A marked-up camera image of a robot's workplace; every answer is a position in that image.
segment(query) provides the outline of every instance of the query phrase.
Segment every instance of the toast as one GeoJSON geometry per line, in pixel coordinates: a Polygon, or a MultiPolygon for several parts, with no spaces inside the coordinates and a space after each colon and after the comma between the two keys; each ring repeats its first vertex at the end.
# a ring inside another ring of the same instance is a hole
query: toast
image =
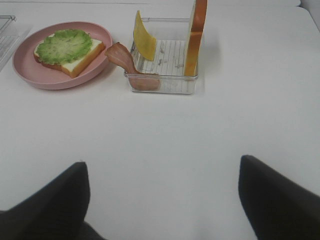
{"type": "Polygon", "coordinates": [[[198,54],[207,13],[207,0],[195,0],[189,22],[189,35],[184,48],[184,75],[196,75],[198,54]]]}
{"type": "Polygon", "coordinates": [[[77,77],[101,53],[101,51],[106,48],[106,46],[102,41],[92,38],[92,46],[89,52],[85,56],[80,57],[79,59],[74,60],[73,62],[70,62],[70,63],[67,62],[62,65],[59,65],[59,64],[48,64],[40,61],[40,56],[37,53],[37,49],[41,43],[43,43],[43,41],[41,41],[34,49],[34,52],[33,52],[34,59],[38,63],[42,64],[44,67],[62,71],[68,76],[70,76],[71,78],[77,77]]]}

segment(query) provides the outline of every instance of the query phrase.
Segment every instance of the yellow cheese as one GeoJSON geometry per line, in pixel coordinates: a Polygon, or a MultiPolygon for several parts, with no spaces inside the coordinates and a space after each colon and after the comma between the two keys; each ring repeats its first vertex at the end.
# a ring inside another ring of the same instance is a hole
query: yellow cheese
{"type": "Polygon", "coordinates": [[[195,0],[189,22],[189,35],[184,48],[184,75],[196,75],[199,48],[204,30],[207,0],[195,0]]]}
{"type": "Polygon", "coordinates": [[[142,22],[140,11],[136,12],[133,39],[139,53],[145,59],[153,61],[155,57],[157,40],[147,32],[142,22]]]}

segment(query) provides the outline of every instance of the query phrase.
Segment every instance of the bread slice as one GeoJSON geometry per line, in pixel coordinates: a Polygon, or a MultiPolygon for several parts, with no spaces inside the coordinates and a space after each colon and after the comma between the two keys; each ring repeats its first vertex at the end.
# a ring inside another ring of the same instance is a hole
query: bread slice
{"type": "Polygon", "coordinates": [[[58,65],[58,64],[51,65],[51,64],[40,62],[39,55],[37,54],[37,49],[39,44],[35,47],[33,52],[33,56],[35,60],[38,63],[41,63],[44,67],[62,71],[65,74],[69,75],[71,78],[77,77],[101,53],[101,51],[106,48],[106,46],[102,41],[97,39],[92,39],[92,46],[90,48],[90,51],[85,56],[71,63],[65,63],[63,65],[58,65]]]}
{"type": "Polygon", "coordinates": [[[189,21],[189,34],[184,47],[185,76],[196,75],[202,33],[207,13],[207,0],[195,0],[189,21]]]}

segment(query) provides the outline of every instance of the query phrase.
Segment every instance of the pink plate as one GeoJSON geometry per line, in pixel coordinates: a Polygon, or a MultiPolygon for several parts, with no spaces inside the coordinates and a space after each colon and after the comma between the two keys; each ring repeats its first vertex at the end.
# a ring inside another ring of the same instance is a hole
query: pink plate
{"type": "Polygon", "coordinates": [[[111,45],[112,37],[110,33],[100,25],[83,21],[59,23],[37,31],[25,39],[13,55],[13,69],[23,80],[36,88],[67,89],[83,84],[98,75],[108,65],[105,51],[111,45]],[[105,50],[75,78],[69,77],[62,71],[44,67],[37,63],[34,58],[34,50],[37,44],[55,31],[63,29],[81,29],[89,33],[93,39],[98,39],[105,45],[105,50]]]}

